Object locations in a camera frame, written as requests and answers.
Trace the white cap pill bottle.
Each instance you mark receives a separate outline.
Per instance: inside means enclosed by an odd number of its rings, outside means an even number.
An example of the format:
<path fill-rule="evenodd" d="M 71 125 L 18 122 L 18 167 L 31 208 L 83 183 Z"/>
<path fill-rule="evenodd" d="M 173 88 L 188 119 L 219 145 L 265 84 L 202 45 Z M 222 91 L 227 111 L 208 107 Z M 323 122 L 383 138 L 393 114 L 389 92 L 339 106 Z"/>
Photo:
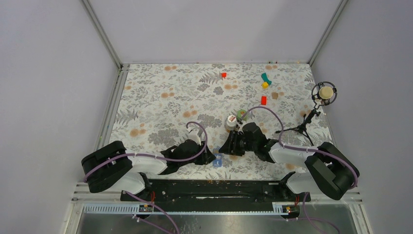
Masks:
<path fill-rule="evenodd" d="M 233 131 L 237 127 L 237 117 L 235 115 L 229 115 L 225 120 L 225 129 L 227 131 Z"/>

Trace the blue weekly pill organizer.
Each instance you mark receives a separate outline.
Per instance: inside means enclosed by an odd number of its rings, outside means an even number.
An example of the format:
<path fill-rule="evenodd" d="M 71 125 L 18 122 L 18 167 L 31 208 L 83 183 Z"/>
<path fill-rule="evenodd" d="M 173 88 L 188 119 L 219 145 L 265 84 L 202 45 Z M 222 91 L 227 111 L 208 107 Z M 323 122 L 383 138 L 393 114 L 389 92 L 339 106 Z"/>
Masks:
<path fill-rule="evenodd" d="M 215 155 L 215 159 L 212 162 L 213 167 L 220 168 L 223 166 L 223 154 L 219 152 L 219 148 L 213 149 L 212 153 Z"/>

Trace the green pill bottle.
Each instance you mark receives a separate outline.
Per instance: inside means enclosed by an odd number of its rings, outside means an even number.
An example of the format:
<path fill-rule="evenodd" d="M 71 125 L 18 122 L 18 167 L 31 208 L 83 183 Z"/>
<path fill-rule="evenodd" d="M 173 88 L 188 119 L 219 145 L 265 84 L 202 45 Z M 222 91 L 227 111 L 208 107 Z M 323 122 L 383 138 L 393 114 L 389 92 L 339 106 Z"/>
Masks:
<path fill-rule="evenodd" d="M 249 113 L 244 109 L 240 109 L 237 112 L 236 117 L 238 121 L 247 121 L 249 119 Z"/>

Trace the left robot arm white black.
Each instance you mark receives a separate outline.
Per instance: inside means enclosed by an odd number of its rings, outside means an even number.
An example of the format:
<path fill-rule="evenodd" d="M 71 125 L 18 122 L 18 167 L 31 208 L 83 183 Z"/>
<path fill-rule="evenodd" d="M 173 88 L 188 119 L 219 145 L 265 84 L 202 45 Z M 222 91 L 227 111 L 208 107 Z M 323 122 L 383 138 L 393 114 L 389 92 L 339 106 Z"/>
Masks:
<path fill-rule="evenodd" d="M 188 139 L 156 154 L 128 153 L 122 141 L 114 141 L 84 157 L 81 166 L 91 193 L 115 188 L 146 200 L 151 194 L 146 174 L 170 175 L 185 165 L 207 165 L 215 159 L 205 141 Z"/>

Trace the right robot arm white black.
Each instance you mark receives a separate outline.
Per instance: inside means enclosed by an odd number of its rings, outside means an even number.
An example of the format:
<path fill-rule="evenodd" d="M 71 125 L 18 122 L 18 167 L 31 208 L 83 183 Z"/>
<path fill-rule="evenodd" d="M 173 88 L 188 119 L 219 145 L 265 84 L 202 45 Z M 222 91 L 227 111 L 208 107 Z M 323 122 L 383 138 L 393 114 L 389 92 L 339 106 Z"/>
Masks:
<path fill-rule="evenodd" d="M 340 200 L 357 185 L 360 176 L 358 169 L 332 143 L 324 142 L 318 147 L 280 143 L 267 138 L 253 122 L 230 131 L 219 152 L 234 156 L 253 152 L 262 161 L 305 168 L 306 173 L 292 174 L 280 186 L 280 196 L 287 201 L 305 192 L 321 192 L 333 200 Z"/>

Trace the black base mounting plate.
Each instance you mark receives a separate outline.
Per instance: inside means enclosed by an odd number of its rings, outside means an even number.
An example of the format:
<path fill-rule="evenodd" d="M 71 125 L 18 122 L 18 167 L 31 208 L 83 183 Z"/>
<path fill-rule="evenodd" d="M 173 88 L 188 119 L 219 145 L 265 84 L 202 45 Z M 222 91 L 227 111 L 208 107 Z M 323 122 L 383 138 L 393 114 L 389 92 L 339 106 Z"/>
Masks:
<path fill-rule="evenodd" d="M 285 183 L 259 180 L 151 179 L 136 194 L 167 212 L 269 212 L 274 202 L 309 202 L 305 193 L 292 192 Z"/>

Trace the floral patterned table mat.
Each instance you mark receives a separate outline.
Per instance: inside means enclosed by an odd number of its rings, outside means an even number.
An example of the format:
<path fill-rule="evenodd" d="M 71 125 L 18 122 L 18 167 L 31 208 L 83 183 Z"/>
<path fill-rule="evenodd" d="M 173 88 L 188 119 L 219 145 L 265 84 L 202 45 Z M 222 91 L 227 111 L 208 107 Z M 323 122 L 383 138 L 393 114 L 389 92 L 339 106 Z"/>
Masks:
<path fill-rule="evenodd" d="M 272 84 L 262 88 L 262 73 Z M 187 138 L 186 123 L 201 124 L 208 134 L 211 151 L 227 139 L 225 119 L 240 109 L 249 111 L 268 138 L 277 131 L 298 126 L 314 104 L 315 86 L 307 64 L 132 64 L 123 79 L 116 117 L 107 142 L 120 140 L 127 150 L 157 153 Z M 279 93 L 273 99 L 272 92 Z M 267 104 L 261 105 L 261 97 Z M 320 114 L 307 125 L 314 145 L 332 140 L 326 115 Z M 293 131 L 282 135 L 285 143 L 309 146 L 309 140 Z M 291 171 L 303 172 L 292 164 L 272 164 L 253 153 L 223 155 L 223 166 L 188 164 L 170 179 L 278 180 Z"/>

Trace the red rectangular block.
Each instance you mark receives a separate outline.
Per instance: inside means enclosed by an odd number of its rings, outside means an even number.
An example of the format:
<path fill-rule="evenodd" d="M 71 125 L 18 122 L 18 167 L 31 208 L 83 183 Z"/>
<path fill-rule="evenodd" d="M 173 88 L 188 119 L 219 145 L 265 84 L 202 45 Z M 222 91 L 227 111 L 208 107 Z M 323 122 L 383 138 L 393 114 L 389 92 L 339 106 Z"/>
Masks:
<path fill-rule="evenodd" d="M 266 96 L 262 96 L 261 97 L 261 105 L 265 106 L 267 104 L 267 97 Z"/>

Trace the brown wooden block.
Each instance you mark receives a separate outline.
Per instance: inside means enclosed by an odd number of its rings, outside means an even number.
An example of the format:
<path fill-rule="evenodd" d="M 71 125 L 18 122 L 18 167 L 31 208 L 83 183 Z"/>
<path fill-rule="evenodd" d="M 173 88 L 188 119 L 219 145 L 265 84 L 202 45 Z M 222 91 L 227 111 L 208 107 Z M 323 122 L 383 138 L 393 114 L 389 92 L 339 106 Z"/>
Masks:
<path fill-rule="evenodd" d="M 272 96 L 273 99 L 278 99 L 279 93 L 277 93 L 277 92 L 272 92 L 271 96 Z"/>

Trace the teal curved block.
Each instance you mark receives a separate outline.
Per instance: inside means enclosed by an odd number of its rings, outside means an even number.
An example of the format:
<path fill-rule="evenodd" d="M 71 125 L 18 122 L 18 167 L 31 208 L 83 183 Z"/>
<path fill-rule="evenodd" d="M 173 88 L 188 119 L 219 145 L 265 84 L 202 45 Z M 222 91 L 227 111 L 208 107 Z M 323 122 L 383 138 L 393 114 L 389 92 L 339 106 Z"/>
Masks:
<path fill-rule="evenodd" d="M 271 84 L 272 84 L 272 81 L 269 80 L 269 78 L 268 78 L 268 76 L 267 76 L 267 73 L 262 73 L 262 74 L 261 74 L 261 78 L 262 78 L 262 80 L 263 80 L 264 82 L 266 82 L 268 85 L 271 85 Z"/>

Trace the microphone on tripod stand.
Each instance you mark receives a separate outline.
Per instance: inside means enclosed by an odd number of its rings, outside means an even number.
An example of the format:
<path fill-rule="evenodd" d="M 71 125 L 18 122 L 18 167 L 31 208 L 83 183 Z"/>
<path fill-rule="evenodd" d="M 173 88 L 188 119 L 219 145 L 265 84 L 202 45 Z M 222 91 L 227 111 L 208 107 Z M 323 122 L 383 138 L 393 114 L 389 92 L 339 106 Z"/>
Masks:
<path fill-rule="evenodd" d="M 329 81 L 322 81 L 317 83 L 311 90 L 311 100 L 314 103 L 314 107 L 310 113 L 303 115 L 303 122 L 293 128 L 284 129 L 286 131 L 294 131 L 306 137 L 310 144 L 314 146 L 312 139 L 310 138 L 307 132 L 307 125 L 312 123 L 312 119 L 315 116 L 319 116 L 321 111 L 319 110 L 321 107 L 328 106 L 335 102 L 338 96 L 337 87 L 329 82 Z"/>

